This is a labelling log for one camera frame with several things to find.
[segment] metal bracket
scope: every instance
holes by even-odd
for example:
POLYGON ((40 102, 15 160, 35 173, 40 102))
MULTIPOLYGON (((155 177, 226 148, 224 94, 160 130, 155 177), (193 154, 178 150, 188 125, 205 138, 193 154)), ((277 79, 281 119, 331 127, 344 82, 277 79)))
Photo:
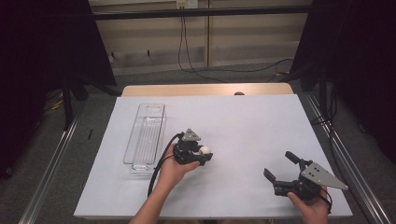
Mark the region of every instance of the metal bracket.
POLYGON ((200 141, 201 137, 198 136, 195 132, 193 132, 191 129, 188 129, 186 133, 183 135, 182 138, 183 141, 188 142, 188 141, 200 141))
POLYGON ((325 185, 336 189, 348 189, 346 184, 330 174, 329 171, 321 167, 316 162, 313 162, 306 167, 306 169, 301 172, 301 175, 319 185, 325 185))

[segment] forearm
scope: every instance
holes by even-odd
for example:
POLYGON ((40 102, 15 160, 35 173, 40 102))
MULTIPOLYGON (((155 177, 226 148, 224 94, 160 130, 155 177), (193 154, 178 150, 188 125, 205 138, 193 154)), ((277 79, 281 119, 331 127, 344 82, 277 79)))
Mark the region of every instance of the forearm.
POLYGON ((142 207, 136 213, 130 224, 155 224, 160 216, 163 204, 166 201, 171 189, 156 186, 149 197, 143 203, 142 207))

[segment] human hand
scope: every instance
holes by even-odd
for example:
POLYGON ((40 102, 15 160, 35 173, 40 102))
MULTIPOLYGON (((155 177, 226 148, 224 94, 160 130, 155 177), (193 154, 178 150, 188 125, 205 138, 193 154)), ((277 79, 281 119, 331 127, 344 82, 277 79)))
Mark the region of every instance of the human hand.
MULTIPOLYGON (((323 198, 327 198, 326 186, 322 186, 320 195, 323 198)), ((289 199, 300 209, 303 215, 304 224, 327 224, 329 219, 328 215, 328 205, 319 197, 314 198, 310 202, 303 202, 296 194, 289 192, 289 199)))
POLYGON ((173 157, 174 146, 175 144, 172 144, 164 156, 165 161, 161 167, 156 188, 161 187, 171 190, 178 182, 180 182, 181 179, 183 179, 184 174, 194 170, 200 164, 198 161, 194 161, 185 165, 178 164, 173 157))

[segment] metal frame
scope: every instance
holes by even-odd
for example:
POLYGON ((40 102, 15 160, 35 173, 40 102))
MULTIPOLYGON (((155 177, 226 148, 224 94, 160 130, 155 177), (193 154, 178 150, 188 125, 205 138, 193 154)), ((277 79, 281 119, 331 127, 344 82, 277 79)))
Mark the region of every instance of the metal frame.
POLYGON ((169 9, 169 10, 129 11, 129 12, 97 12, 97 13, 93 13, 93 17, 97 21, 102 21, 102 20, 172 18, 172 17, 288 14, 288 13, 307 13, 314 10, 324 10, 324 8, 312 8, 311 6, 296 6, 296 7, 250 7, 250 8, 237 8, 237 7, 236 8, 198 8, 198 9, 182 9, 182 10, 169 9))
POLYGON ((26 206, 22 217, 20 219, 19 224, 33 224, 35 223, 35 219, 37 218, 38 213, 40 212, 41 206, 46 199, 46 196, 50 190, 50 185, 52 183, 53 178, 58 170, 59 164, 61 163, 62 157, 67 149, 67 146, 73 136, 74 130, 77 127, 78 120, 82 114, 85 102, 81 103, 78 106, 77 114, 72 120, 69 128, 64 131, 62 138, 55 149, 55 152, 49 162, 49 166, 47 167, 46 172, 44 173, 40 183, 38 184, 35 194, 30 200, 29 204, 26 206))

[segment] wall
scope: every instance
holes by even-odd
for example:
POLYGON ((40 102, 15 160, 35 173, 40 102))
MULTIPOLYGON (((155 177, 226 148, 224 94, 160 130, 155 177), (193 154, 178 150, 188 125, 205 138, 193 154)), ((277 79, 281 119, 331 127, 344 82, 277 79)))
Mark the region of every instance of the wall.
MULTIPOLYGON (((174 9, 176 1, 91 0, 93 12, 174 9)), ((199 8, 305 6, 310 0, 200 0, 199 8)), ((271 63, 293 58, 306 14, 186 18, 193 67, 271 63)), ((116 76, 179 69, 181 18, 98 21, 116 76)), ((180 62, 189 68, 185 40, 180 62)))

